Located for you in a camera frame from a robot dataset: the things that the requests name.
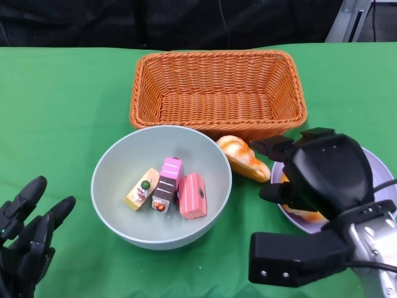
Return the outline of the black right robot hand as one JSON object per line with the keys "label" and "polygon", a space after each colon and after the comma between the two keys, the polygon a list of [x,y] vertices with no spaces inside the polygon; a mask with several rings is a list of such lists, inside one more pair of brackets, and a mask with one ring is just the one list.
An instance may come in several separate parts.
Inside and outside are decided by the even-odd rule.
{"label": "black right robot hand", "polygon": [[266,184],[261,199],[291,209],[318,211],[327,220],[373,202],[373,174],[362,147],[333,129],[316,127],[301,139],[282,135],[251,141],[259,154],[283,164],[287,181]]}

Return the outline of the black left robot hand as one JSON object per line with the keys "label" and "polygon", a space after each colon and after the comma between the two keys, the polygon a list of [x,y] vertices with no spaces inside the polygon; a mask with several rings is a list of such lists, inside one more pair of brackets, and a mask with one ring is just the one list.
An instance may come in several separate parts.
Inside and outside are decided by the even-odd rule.
{"label": "black left robot hand", "polygon": [[1,206],[1,297],[34,296],[55,254],[53,232],[75,207],[69,196],[25,224],[46,188],[47,179],[38,176]]}

